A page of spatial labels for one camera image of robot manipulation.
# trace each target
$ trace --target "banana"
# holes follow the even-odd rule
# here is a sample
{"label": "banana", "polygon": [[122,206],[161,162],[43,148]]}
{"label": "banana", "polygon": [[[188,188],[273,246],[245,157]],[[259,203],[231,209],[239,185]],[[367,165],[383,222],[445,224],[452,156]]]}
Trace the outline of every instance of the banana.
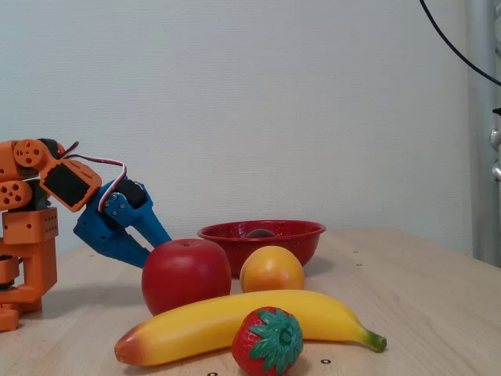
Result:
{"label": "banana", "polygon": [[184,305],[133,327],[115,345],[122,363],[154,366],[230,347],[243,319],[264,306],[293,314],[304,339],[358,342],[376,352],[386,338],[365,329],[342,302],[304,290],[276,290],[228,295]]}

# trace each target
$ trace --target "white wall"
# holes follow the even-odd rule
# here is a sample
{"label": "white wall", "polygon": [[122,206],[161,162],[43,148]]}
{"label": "white wall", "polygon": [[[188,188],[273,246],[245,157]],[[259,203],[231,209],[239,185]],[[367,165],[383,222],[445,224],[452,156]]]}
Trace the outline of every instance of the white wall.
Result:
{"label": "white wall", "polygon": [[[464,1],[430,3],[465,50]],[[417,0],[0,5],[2,139],[126,161],[173,237],[311,219],[470,253],[466,72]]]}

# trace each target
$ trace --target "banana stem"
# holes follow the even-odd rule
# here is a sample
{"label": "banana stem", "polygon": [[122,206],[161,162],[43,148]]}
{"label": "banana stem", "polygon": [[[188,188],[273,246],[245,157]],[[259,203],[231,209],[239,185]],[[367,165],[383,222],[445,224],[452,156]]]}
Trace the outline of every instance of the banana stem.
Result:
{"label": "banana stem", "polygon": [[386,338],[367,330],[366,340],[364,345],[369,346],[376,353],[382,353],[386,349]]}

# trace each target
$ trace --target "orange robotic arm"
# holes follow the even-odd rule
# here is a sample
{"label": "orange robotic arm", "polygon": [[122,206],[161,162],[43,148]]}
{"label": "orange robotic arm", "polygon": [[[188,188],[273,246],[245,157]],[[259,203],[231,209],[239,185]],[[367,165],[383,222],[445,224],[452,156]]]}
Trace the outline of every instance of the orange robotic arm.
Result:
{"label": "orange robotic arm", "polygon": [[[57,209],[47,207],[49,195],[77,212],[101,187],[101,178],[88,166],[60,159],[64,151],[51,139],[0,143],[4,233],[0,238],[0,331],[15,330],[21,313],[41,309],[41,297],[57,281]],[[12,287],[21,262],[24,283]]]}

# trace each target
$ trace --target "bowl rim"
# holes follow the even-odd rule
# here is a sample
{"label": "bowl rim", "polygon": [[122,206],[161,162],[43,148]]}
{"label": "bowl rim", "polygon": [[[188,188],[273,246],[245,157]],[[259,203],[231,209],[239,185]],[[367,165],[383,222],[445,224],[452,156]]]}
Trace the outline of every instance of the bowl rim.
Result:
{"label": "bowl rim", "polygon": [[[294,235],[286,235],[283,237],[214,237],[212,235],[207,235],[204,234],[204,231],[211,230],[215,227],[222,226],[222,225],[235,225],[235,224],[240,224],[240,223],[256,223],[256,222],[294,222],[294,223],[303,223],[303,224],[309,224],[309,225],[317,225],[319,228],[315,231],[309,232],[309,233],[298,233]],[[312,222],[312,221],[302,221],[302,220],[296,220],[296,219],[256,219],[252,221],[235,221],[235,222],[224,222],[224,223],[217,223],[215,225],[210,225],[206,226],[203,229],[200,229],[196,232],[196,235],[198,237],[201,237],[202,239],[205,240],[217,240],[217,241],[225,241],[225,242],[232,242],[232,243],[269,243],[272,241],[281,241],[281,240],[290,240],[290,239],[298,239],[301,237],[310,237],[314,235],[319,235],[321,233],[324,233],[327,230],[327,227],[323,225],[322,223],[318,222]]]}

